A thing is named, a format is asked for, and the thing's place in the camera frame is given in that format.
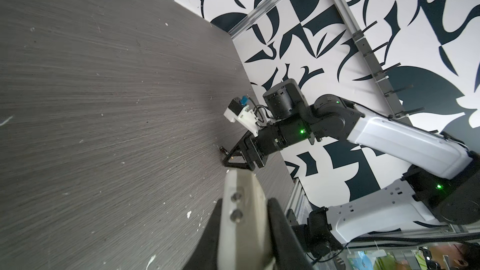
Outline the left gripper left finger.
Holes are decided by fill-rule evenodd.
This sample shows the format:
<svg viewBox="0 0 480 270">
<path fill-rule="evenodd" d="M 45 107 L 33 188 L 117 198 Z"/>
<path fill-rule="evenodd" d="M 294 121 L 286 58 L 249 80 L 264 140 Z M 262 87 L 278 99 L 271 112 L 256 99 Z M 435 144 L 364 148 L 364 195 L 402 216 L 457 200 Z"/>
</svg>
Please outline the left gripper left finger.
<svg viewBox="0 0 480 270">
<path fill-rule="evenodd" d="M 217 270 L 222 203 L 221 198 L 217 200 L 195 250 L 183 267 L 184 270 Z"/>
</svg>

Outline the white remote control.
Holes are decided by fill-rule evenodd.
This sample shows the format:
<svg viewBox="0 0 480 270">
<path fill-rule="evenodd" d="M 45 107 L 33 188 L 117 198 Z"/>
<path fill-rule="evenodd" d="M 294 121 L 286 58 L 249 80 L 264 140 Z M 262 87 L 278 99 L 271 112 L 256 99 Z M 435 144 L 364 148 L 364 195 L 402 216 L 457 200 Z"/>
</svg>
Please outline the white remote control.
<svg viewBox="0 0 480 270">
<path fill-rule="evenodd" d="M 272 270 L 275 265 L 267 199 L 254 172 L 226 173 L 221 206 L 217 268 Z"/>
</svg>

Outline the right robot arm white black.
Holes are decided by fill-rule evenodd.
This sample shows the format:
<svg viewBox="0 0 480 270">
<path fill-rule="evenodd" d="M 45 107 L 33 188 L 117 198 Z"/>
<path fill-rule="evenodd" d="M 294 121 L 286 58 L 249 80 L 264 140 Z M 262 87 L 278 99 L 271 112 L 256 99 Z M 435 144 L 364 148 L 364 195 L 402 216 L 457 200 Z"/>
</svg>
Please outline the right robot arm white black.
<svg viewBox="0 0 480 270">
<path fill-rule="evenodd" d="M 480 157 L 449 134 L 396 121 L 357 102 L 333 94 L 308 104 L 299 85 L 287 79 L 264 93 L 270 112 L 258 124 L 259 107 L 235 97 L 224 116 L 246 128 L 226 152 L 227 167 L 254 170 L 269 155 L 302 141 L 330 137 L 365 146 L 409 163 L 401 178 L 374 193 L 310 213 L 296 226 L 303 248 L 316 261 L 367 233 L 400 223 L 438 220 L 470 225 L 480 219 Z"/>
</svg>

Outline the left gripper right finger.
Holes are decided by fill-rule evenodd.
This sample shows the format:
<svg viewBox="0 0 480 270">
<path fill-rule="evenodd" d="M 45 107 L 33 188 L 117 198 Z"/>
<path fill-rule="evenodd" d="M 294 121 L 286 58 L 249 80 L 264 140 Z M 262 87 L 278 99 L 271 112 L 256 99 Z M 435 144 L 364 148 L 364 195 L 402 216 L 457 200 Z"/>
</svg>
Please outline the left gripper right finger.
<svg viewBox="0 0 480 270">
<path fill-rule="evenodd" d="M 275 270 L 312 270 L 276 198 L 267 201 Z"/>
</svg>

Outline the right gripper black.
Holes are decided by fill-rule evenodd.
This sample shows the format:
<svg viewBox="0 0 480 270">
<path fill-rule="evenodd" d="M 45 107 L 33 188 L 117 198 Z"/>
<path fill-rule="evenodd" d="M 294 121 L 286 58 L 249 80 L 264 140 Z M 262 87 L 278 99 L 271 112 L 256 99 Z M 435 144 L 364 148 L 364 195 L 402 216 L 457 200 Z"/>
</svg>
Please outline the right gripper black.
<svg viewBox="0 0 480 270">
<path fill-rule="evenodd" d="M 269 155 L 308 139 L 311 133 L 303 123 L 274 123 L 262 128 L 256 137 L 247 131 L 232 149 L 221 146 L 219 150 L 226 156 L 222 160 L 225 167 L 254 171 L 256 166 L 265 167 Z M 234 157 L 244 161 L 233 161 Z"/>
</svg>

